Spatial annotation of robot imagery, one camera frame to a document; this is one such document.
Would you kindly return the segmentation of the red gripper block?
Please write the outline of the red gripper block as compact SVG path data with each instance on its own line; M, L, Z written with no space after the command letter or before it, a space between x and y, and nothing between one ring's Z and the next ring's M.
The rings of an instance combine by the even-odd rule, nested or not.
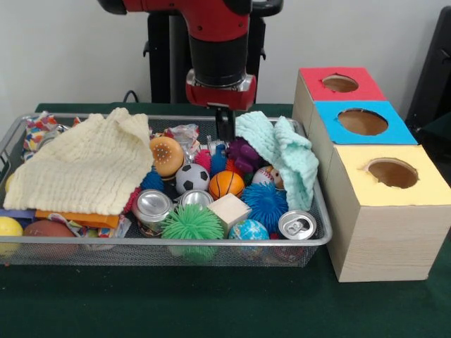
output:
M195 78L191 69L186 77L185 91L191 104L214 106L216 110L216 133L220 140L234 140L234 111L247 111L254 104L257 79L246 75L244 80L231 87L208 87Z

